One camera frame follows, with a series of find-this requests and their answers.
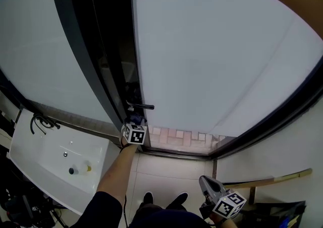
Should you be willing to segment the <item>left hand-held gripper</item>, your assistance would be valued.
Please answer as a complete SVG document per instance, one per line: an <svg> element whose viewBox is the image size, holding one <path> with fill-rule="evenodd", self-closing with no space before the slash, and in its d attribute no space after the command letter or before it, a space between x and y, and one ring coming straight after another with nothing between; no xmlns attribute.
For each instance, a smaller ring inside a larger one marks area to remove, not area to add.
<svg viewBox="0 0 323 228"><path fill-rule="evenodd" d="M147 126L124 123L122 126L122 135L128 144L143 145L147 134Z"/></svg>

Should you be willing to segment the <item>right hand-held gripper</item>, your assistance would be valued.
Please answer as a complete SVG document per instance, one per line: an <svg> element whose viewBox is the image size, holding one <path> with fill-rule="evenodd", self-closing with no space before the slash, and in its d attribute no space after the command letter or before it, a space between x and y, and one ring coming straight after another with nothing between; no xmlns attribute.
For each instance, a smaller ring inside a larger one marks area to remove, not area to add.
<svg viewBox="0 0 323 228"><path fill-rule="evenodd" d="M203 219L212 213L228 219L238 214L247 202L240 193L226 191L221 182L209 176L201 176L199 185L205 196L205 202L199 208Z"/></svg>

